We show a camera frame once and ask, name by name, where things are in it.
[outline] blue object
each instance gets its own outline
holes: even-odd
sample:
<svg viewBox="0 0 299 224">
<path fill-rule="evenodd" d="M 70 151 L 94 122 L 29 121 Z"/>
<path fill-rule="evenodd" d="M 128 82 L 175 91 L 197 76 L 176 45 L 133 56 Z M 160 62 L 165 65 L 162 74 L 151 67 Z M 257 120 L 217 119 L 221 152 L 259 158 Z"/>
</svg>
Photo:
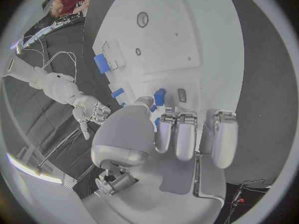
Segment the blue object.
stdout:
<svg viewBox="0 0 299 224">
<path fill-rule="evenodd" d="M 164 95 L 165 95 L 165 90 L 160 89 L 155 92 L 154 94 L 154 101 L 157 106 L 163 106 L 164 105 Z"/>
<path fill-rule="evenodd" d="M 111 96 L 112 96 L 112 98 L 116 98 L 117 96 L 119 96 L 121 93 L 123 93 L 124 92 L 124 90 L 123 90 L 123 88 L 120 88 L 120 89 L 118 89 L 117 91 L 114 91 L 112 94 L 111 94 Z"/>
<path fill-rule="evenodd" d="M 97 55 L 94 57 L 94 60 L 97 64 L 97 67 L 99 68 L 101 74 L 110 71 L 110 67 L 108 66 L 108 63 L 106 61 L 106 58 L 103 54 Z"/>
<path fill-rule="evenodd" d="M 160 118 L 156 118 L 156 120 L 154 121 L 156 127 L 159 127 L 159 123 L 160 123 Z"/>
<path fill-rule="evenodd" d="M 152 107 L 150 107 L 150 109 L 149 109 L 149 110 L 150 110 L 150 112 L 152 112 L 152 113 L 153 113 L 153 112 L 154 112 L 156 109 L 157 109 L 157 106 L 155 106 L 155 105 L 152 105 Z"/>
</svg>

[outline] round hole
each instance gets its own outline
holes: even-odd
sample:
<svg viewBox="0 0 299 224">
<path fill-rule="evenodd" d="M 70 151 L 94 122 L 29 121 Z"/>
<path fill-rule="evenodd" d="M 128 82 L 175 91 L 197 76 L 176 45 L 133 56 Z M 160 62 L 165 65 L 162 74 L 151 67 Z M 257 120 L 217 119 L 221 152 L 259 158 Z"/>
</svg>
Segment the round hole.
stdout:
<svg viewBox="0 0 299 224">
<path fill-rule="evenodd" d="M 139 49 L 139 48 L 136 48 L 136 54 L 137 54 L 138 56 L 140 56 L 140 55 L 141 55 L 141 51 L 140 51 L 140 49 Z"/>
<path fill-rule="evenodd" d="M 145 27 L 149 22 L 149 16 L 145 12 L 140 12 L 137 16 L 137 24 L 140 27 Z"/>
</svg>

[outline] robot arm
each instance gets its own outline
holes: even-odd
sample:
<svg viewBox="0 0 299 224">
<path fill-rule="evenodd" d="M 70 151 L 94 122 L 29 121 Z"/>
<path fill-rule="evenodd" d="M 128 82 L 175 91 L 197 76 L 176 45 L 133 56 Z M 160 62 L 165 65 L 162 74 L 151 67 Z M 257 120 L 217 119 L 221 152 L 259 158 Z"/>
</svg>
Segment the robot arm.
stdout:
<svg viewBox="0 0 299 224">
<path fill-rule="evenodd" d="M 3 76 L 12 76 L 18 80 L 29 82 L 36 89 L 61 104 L 74 106 L 73 115 L 80 123 L 85 139 L 89 139 L 87 122 L 92 121 L 102 125 L 111 110 L 92 96 L 87 96 L 78 90 L 71 76 L 47 73 L 40 67 L 33 68 L 17 56 L 12 55 Z"/>
</svg>

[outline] person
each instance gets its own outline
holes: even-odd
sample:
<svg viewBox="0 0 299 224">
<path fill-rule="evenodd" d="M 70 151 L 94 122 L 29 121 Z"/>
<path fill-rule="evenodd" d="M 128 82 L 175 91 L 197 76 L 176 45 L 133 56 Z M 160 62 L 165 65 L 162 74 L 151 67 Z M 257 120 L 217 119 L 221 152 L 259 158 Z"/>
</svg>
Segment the person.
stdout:
<svg viewBox="0 0 299 224">
<path fill-rule="evenodd" d="M 75 7 L 76 3 L 85 1 L 81 6 Z M 48 14 L 41 19 L 35 27 L 45 28 L 50 26 L 59 16 L 76 14 L 88 8 L 90 0 L 54 0 Z"/>
</svg>

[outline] blue block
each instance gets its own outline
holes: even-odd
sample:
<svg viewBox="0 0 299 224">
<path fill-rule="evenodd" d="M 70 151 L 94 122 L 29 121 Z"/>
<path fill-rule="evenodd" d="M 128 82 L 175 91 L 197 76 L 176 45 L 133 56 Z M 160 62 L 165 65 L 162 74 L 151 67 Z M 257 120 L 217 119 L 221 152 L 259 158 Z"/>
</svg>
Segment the blue block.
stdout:
<svg viewBox="0 0 299 224">
<path fill-rule="evenodd" d="M 111 96 L 112 96 L 112 98 L 116 98 L 117 96 L 119 96 L 121 93 L 123 93 L 124 92 L 124 90 L 123 90 L 123 88 L 120 88 L 120 89 L 118 89 L 117 91 L 114 91 L 112 94 L 111 94 Z"/>
<path fill-rule="evenodd" d="M 152 112 L 152 113 L 153 113 L 153 112 L 154 112 L 156 109 L 157 109 L 157 106 L 155 106 L 155 105 L 152 105 L 152 107 L 150 107 L 150 109 L 149 109 L 149 110 L 150 110 L 150 112 Z"/>
<path fill-rule="evenodd" d="M 99 68 L 101 74 L 110 71 L 110 67 L 108 66 L 108 63 L 106 61 L 106 58 L 104 57 L 103 54 L 97 55 L 94 57 L 94 60 L 97 64 L 97 67 Z"/>
<path fill-rule="evenodd" d="M 154 121 L 156 127 L 159 127 L 159 123 L 160 123 L 160 118 L 156 118 L 156 120 Z"/>
<path fill-rule="evenodd" d="M 163 106 L 164 105 L 164 95 L 165 95 L 165 90 L 160 89 L 155 92 L 154 94 L 154 101 L 156 106 Z"/>
</svg>

